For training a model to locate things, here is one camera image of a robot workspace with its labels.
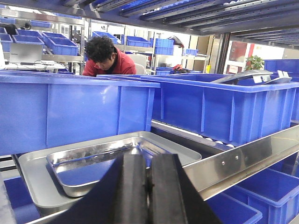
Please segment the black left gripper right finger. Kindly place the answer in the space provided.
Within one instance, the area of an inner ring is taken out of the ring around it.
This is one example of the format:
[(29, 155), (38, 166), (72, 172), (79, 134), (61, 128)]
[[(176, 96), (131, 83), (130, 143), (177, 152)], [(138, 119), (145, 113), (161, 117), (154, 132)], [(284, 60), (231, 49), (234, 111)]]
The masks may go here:
[(185, 173), (177, 154), (152, 158), (149, 182), (150, 224), (221, 224)]

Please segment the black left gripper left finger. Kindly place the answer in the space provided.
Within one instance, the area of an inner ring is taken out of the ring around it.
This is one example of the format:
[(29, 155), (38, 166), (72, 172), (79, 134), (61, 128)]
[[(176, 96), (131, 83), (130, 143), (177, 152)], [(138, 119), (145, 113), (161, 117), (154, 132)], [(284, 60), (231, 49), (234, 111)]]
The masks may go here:
[(49, 221), (51, 224), (144, 224), (147, 222), (145, 160), (118, 157), (84, 197)]

